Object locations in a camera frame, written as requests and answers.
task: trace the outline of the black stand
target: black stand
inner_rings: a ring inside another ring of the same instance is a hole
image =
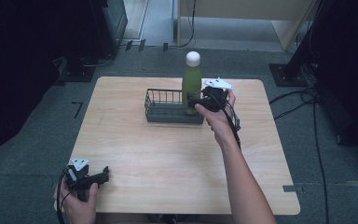
[[[67,53],[62,59],[62,70],[58,78],[58,82],[91,82],[94,75],[95,66],[84,66],[83,63],[78,60],[81,58],[79,55]],[[98,60],[92,60],[92,63],[97,63]]]
[[[269,65],[277,87],[308,87],[307,80],[299,70],[305,59],[304,55],[308,54],[309,35],[310,32],[307,32],[288,64],[271,63]]]

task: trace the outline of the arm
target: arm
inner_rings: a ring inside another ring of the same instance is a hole
[[[94,224],[96,218],[96,201],[97,201],[98,184],[93,183],[89,189],[89,199],[86,203],[78,200],[75,195],[69,193],[64,179],[60,189],[60,200],[66,195],[62,207],[68,216],[71,224]],[[53,198],[57,201],[57,187],[55,189]]]
[[[235,96],[228,91],[228,102],[234,106]],[[222,149],[226,168],[228,196],[235,223],[276,223],[263,191],[257,184],[223,111],[217,113],[196,105],[214,131],[214,138]]]

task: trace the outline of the black cable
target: black cable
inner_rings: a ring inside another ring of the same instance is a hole
[[[182,48],[182,47],[185,47],[185,46],[187,46],[190,42],[191,42],[191,40],[193,39],[193,36],[194,36],[194,17],[195,17],[195,14],[196,14],[196,2],[197,2],[197,0],[194,0],[194,4],[193,4],[193,15],[192,15],[192,19],[191,19],[191,37],[190,37],[190,39],[187,41],[187,43],[185,43],[184,45],[181,45],[181,46],[178,46],[177,48]]]
[[[237,129],[235,128],[235,126],[234,126],[234,123],[232,122],[232,118],[229,116],[229,114],[227,113],[225,108],[219,103],[219,101],[216,98],[214,98],[214,96],[212,94],[208,94],[207,96],[210,96],[211,98],[213,98],[216,101],[216,103],[219,105],[220,109],[225,113],[227,121],[228,121],[228,124],[229,124],[229,126],[231,128],[231,131],[234,134],[234,137],[235,137],[235,140],[237,141],[238,147],[241,150],[241,140],[238,137],[238,132],[237,132]]]
[[[285,112],[281,113],[280,115],[274,117],[274,119],[275,119],[275,120],[276,120],[276,119],[280,119],[280,118],[282,118],[282,117],[284,117],[284,116],[286,116],[286,115],[288,115],[288,114],[290,114],[290,113],[292,113],[292,112],[298,110],[298,109],[299,109],[300,107],[302,107],[303,105],[312,104],[312,103],[315,101],[315,97],[316,97],[316,96],[313,95],[312,92],[310,92],[310,91],[315,91],[315,89],[314,89],[314,88],[306,88],[306,89],[303,90],[303,91],[291,91],[291,92],[289,92],[289,93],[280,95],[280,96],[274,98],[273,100],[269,101],[269,104],[272,105],[273,103],[277,102],[278,100],[281,100],[282,98],[284,98],[284,97],[286,97],[286,96],[293,95],[293,94],[296,94],[296,93],[300,93],[301,101],[303,102],[301,105],[298,105],[298,106],[296,106],[295,108],[290,109],[290,110],[288,110],[288,111],[285,111]],[[306,100],[306,99],[304,98],[304,95],[309,95],[309,96],[311,96],[311,99],[310,99],[310,100]]]
[[[61,184],[62,184],[62,180],[63,177],[65,176],[65,170],[62,170],[62,173],[60,175],[60,179],[58,181],[58,186],[57,186],[57,201],[56,201],[56,209],[57,209],[57,218],[60,222],[60,224],[64,224],[65,222],[63,221],[63,216],[62,216],[62,203],[60,203],[60,196],[61,196]]]
[[[321,168],[321,173],[322,173],[322,180],[323,180],[323,185],[324,185],[324,209],[325,209],[325,223],[329,224],[329,208],[328,208],[328,195],[327,195],[327,185],[326,185],[326,180],[325,180],[325,173],[324,173],[324,165],[322,163],[322,156],[321,156],[321,150],[319,147],[319,138],[318,138],[318,128],[317,128],[317,122],[316,122],[316,104],[318,103],[318,98],[319,96],[317,94],[313,94],[316,93],[316,90],[314,88],[307,88],[303,91],[292,91],[289,93],[286,93],[284,95],[278,96],[275,99],[273,99],[272,101],[270,101],[270,103],[274,103],[288,95],[291,94],[295,94],[295,93],[300,93],[300,97],[301,97],[301,101],[303,102],[301,105],[297,106],[295,109],[289,110],[284,112],[284,115],[287,115],[290,112],[293,112],[294,110],[300,108],[303,105],[306,104],[313,104],[313,131],[314,131],[314,135],[315,135],[315,145],[316,145],[316,151],[318,154],[318,161],[319,161],[319,166]],[[311,100],[305,100],[304,99],[304,95],[310,95],[312,97]]]
[[[69,192],[65,195],[65,197],[63,197],[62,202],[61,202],[61,207],[60,207],[60,210],[61,210],[61,211],[62,211],[63,201],[65,201],[65,199],[66,199],[71,193],[72,193],[72,190],[69,191]]]
[[[301,71],[302,73],[305,75],[305,77],[313,84],[315,84],[318,79],[316,78],[316,76],[313,74],[313,70],[314,68],[312,68],[312,66],[308,63],[303,63],[301,64]]]
[[[233,107],[228,101],[226,101],[226,103],[228,104],[228,107],[230,108],[231,113],[232,113],[232,115],[233,115],[233,117],[234,117],[234,120],[235,120],[235,122],[234,122],[235,130],[236,130],[236,131],[239,131],[239,130],[241,129],[240,119],[238,118],[237,113],[235,113],[234,107]]]
[[[316,151],[318,153],[319,166],[321,167],[322,180],[324,183],[324,209],[325,209],[326,224],[329,224],[330,218],[329,218],[329,212],[328,212],[326,178],[325,178],[325,174],[324,174],[324,165],[322,163],[321,150],[319,148],[318,129],[317,129],[317,125],[316,125],[316,100],[313,103],[313,130],[315,132]]]
[[[316,11],[315,18],[313,19],[314,21],[317,21],[317,20],[318,20],[318,17],[320,16],[320,12],[321,12],[321,9],[322,9],[323,5],[324,5],[324,0],[321,0],[321,2],[319,3],[318,9],[317,9],[317,11]],[[310,54],[311,54],[313,57],[315,57],[315,58],[320,58],[320,57],[321,57],[321,53],[320,53],[319,51],[313,51],[313,49],[312,49],[311,40],[312,40],[313,26],[314,26],[314,23],[313,23],[312,26],[310,27],[310,38],[309,38]]]
[[[115,54],[112,54],[112,55],[110,56],[110,58],[109,58],[106,62],[104,62],[104,63],[82,64],[82,65],[83,65],[84,67],[99,67],[99,66],[104,66],[104,65],[109,64],[114,57],[115,57]]]

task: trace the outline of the human hand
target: human hand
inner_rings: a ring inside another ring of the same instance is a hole
[[[54,191],[53,198],[57,201],[57,188]],[[93,183],[89,188],[89,200],[85,203],[69,192],[66,180],[62,180],[60,189],[60,204],[62,199],[68,195],[63,201],[62,207],[68,216],[71,224],[94,224],[96,218],[98,184]]]
[[[234,108],[235,104],[235,95],[232,90],[227,90],[228,93],[228,104],[230,104]],[[229,105],[226,104],[226,112],[232,118],[232,113]],[[230,125],[228,124],[227,117],[222,110],[218,112],[212,112],[202,105],[195,105],[196,110],[205,117],[208,125],[211,126],[212,131],[214,131],[214,139],[219,144],[220,147],[223,147],[225,141],[234,138],[234,135],[231,131]]]

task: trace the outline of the wooden table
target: wooden table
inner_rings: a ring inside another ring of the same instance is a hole
[[[154,123],[145,117],[148,88],[181,89],[180,78],[101,77],[91,96],[72,158],[89,159],[89,174],[110,169],[98,193],[98,212],[230,214],[223,158],[206,122]],[[300,207],[263,83],[235,86],[242,153],[272,211]]]

